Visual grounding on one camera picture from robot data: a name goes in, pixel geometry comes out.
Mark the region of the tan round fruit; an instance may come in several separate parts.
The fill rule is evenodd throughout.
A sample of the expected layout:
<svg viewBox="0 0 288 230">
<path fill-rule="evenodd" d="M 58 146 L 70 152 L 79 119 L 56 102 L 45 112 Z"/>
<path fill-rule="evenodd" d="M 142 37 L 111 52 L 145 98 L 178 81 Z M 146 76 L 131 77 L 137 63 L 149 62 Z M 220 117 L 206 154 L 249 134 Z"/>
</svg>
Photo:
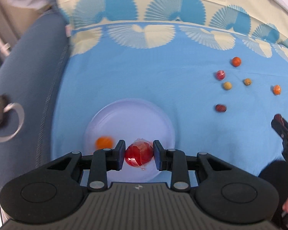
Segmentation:
<svg viewBox="0 0 288 230">
<path fill-rule="evenodd" d="M 250 78 L 245 78 L 243 80 L 243 83 L 246 85 L 246 86 L 250 86 L 252 84 L 252 80 Z"/>
</svg>

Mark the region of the large front orange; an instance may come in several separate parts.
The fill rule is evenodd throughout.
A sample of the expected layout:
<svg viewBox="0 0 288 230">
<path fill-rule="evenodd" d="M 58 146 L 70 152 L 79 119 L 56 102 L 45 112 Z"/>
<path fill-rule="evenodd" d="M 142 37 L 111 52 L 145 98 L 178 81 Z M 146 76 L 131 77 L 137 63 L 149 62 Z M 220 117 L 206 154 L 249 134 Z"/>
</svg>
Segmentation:
<svg viewBox="0 0 288 230">
<path fill-rule="evenodd" d="M 114 140 L 111 136 L 101 136 L 95 141 L 97 150 L 112 149 L 114 147 Z"/>
</svg>

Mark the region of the yellow round fruit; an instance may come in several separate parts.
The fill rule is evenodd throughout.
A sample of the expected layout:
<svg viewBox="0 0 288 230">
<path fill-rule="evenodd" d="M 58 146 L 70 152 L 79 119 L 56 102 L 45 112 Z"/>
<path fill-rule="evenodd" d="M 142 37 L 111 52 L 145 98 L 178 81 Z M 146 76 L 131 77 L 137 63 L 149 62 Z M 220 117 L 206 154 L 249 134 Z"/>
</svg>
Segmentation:
<svg viewBox="0 0 288 230">
<path fill-rule="evenodd" d="M 231 90 L 232 87 L 233 87 L 233 85 L 232 85 L 232 83 L 229 82 L 229 81 L 226 81 L 226 82 L 223 83 L 223 88 L 224 88 L 225 90 Z"/>
</svg>

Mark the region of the red fruit back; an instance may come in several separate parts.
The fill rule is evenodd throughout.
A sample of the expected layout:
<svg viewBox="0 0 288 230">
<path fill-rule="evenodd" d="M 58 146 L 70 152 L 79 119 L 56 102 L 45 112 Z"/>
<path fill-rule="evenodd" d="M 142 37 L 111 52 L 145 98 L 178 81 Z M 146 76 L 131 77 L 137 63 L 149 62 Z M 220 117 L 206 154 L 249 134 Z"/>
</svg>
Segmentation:
<svg viewBox="0 0 288 230">
<path fill-rule="evenodd" d="M 223 80 L 225 76 L 226 76 L 226 73 L 224 70 L 218 70 L 215 74 L 216 79 L 219 81 Z"/>
</svg>

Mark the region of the red fruit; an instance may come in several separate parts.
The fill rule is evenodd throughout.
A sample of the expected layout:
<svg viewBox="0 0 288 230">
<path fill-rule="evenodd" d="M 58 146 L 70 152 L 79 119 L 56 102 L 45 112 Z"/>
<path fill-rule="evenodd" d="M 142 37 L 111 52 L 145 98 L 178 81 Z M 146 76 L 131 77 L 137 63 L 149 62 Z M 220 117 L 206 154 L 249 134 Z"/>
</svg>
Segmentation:
<svg viewBox="0 0 288 230">
<path fill-rule="evenodd" d="M 145 139 L 137 139 L 126 149 L 124 157 L 131 167 L 145 170 L 154 157 L 153 144 Z"/>
<path fill-rule="evenodd" d="M 216 79 L 219 81 L 223 80 L 225 76 L 226 76 L 226 73 L 224 70 L 218 70 L 215 74 Z"/>
</svg>

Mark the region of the red fruit front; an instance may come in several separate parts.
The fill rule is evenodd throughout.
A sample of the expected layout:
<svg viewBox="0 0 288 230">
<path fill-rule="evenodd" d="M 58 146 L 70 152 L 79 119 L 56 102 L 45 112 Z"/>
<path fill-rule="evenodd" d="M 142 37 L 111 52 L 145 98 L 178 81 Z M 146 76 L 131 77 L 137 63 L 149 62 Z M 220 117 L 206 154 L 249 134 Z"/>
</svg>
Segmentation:
<svg viewBox="0 0 288 230">
<path fill-rule="evenodd" d="M 153 144 L 145 139 L 137 139 L 126 149 L 124 157 L 131 167 L 145 170 L 154 157 Z"/>
</svg>

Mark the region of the dark red jujube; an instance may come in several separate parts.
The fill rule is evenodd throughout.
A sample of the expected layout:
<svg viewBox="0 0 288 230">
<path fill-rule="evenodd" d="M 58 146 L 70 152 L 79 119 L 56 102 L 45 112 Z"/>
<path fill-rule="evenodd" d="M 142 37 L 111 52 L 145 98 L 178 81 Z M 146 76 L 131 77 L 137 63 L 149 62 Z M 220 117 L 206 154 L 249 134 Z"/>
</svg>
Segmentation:
<svg viewBox="0 0 288 230">
<path fill-rule="evenodd" d="M 223 104 L 217 104 L 217 105 L 215 106 L 215 110 L 216 110 L 217 112 L 224 113 L 224 112 L 227 111 L 227 106 L 225 106 L 225 105 L 223 105 Z"/>
<path fill-rule="evenodd" d="M 276 114 L 275 116 L 274 116 L 274 120 L 275 121 L 278 121 L 280 124 L 284 124 L 284 120 L 283 120 L 283 118 L 282 118 L 282 116 L 280 115 L 280 114 Z"/>
</svg>

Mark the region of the small orange far back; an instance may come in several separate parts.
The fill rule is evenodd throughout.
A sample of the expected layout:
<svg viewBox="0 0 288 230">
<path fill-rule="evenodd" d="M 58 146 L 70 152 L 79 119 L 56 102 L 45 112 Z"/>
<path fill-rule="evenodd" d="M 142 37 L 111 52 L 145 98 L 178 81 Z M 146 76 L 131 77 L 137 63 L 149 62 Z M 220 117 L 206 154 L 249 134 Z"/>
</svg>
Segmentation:
<svg viewBox="0 0 288 230">
<path fill-rule="evenodd" d="M 240 59 L 239 57 L 234 57 L 234 58 L 232 59 L 232 65 L 233 65 L 234 67 L 240 66 L 241 63 L 242 63 L 242 61 L 241 61 L 241 59 Z"/>
</svg>

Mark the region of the blue patterned tablecloth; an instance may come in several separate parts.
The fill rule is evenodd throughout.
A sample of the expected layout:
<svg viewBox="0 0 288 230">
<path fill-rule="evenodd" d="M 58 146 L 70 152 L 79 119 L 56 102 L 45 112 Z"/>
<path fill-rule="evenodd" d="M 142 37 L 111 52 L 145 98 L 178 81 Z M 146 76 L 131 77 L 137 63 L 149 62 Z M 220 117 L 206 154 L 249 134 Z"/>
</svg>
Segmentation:
<svg viewBox="0 0 288 230">
<path fill-rule="evenodd" d="M 56 2 L 71 32 L 71 56 L 55 107 L 52 159 L 84 154 L 89 122 L 123 99 L 163 110 L 174 148 L 187 155 L 207 152 L 252 174 L 281 158 L 271 120 L 279 113 L 288 121 L 288 11 L 276 1 Z M 217 104 L 227 111 L 217 112 Z"/>
</svg>

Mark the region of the lavender round plate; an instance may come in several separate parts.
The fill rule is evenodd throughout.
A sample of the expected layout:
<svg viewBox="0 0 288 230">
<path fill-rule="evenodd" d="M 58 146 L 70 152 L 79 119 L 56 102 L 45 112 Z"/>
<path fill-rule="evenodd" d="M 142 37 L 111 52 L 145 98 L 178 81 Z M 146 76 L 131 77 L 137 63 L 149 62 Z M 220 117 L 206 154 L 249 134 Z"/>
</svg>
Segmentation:
<svg viewBox="0 0 288 230">
<path fill-rule="evenodd" d="M 129 147 L 136 140 L 159 140 L 164 149 L 175 147 L 175 130 L 167 114 L 155 104 L 141 99 L 115 101 L 101 109 L 84 134 L 84 154 L 97 150 L 96 141 L 110 137 L 115 147 L 124 140 Z"/>
</svg>

